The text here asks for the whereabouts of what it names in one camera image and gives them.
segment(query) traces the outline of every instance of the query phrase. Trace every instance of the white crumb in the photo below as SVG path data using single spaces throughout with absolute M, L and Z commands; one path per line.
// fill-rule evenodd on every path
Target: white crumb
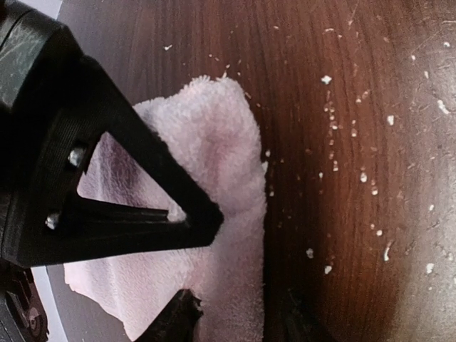
M 385 251 L 383 252 L 383 261 L 384 262 L 387 262 L 390 260 L 388 253 L 390 252 L 391 244 L 392 244 L 392 242 L 388 242 L 388 245 L 386 246 Z
M 389 126 L 393 126 L 394 125 L 394 115 L 388 115 L 386 120 L 388 121 Z
M 326 75 L 326 76 L 324 76 L 324 77 L 321 79 L 321 82 L 323 82 L 323 83 L 325 83 L 326 85 L 328 85 L 332 80 L 333 80 L 332 77 Z
M 442 111 L 442 113 L 444 113 L 445 115 L 450 114 L 450 111 L 447 109 L 442 100 L 438 100 L 437 105 L 439 106 L 439 109 Z
M 266 172 L 268 172 L 268 166 L 269 166 L 268 161 L 263 162 L 263 163 L 261 164 L 261 166 L 263 167 L 264 174 L 266 174 Z
M 431 274 L 432 271 L 434 271 L 434 264 L 433 263 L 429 263 L 426 265 L 426 274 Z
M 360 179 L 360 181 L 362 183 L 366 183 L 368 181 L 368 176 L 367 176 L 367 174 L 364 171 L 362 171 L 361 176 L 359 177 L 359 179 Z
M 307 257 L 308 257 L 309 259 L 313 259 L 313 257 L 314 257 L 314 251 L 313 251 L 312 248 L 307 249 L 307 250 L 306 250 L 306 254 L 307 254 Z

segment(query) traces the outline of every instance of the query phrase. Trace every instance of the dark wood tabletop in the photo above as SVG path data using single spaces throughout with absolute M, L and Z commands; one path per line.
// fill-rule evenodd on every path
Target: dark wood tabletop
M 60 20 L 132 104 L 225 71 L 245 89 L 266 342 L 288 289 L 340 342 L 456 340 L 453 0 L 80 0 Z

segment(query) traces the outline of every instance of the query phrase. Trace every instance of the silver screw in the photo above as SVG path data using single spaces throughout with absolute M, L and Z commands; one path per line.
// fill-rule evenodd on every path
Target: silver screw
M 48 226 L 49 229 L 54 230 L 55 228 L 57 228 L 59 219 L 60 219 L 59 213 L 54 212 L 53 214 L 49 214 L 48 217 L 46 218 L 46 226 Z
M 75 147 L 71 150 L 70 155 L 68 156 L 68 161 L 72 166 L 79 167 L 81 165 L 86 149 L 82 147 Z

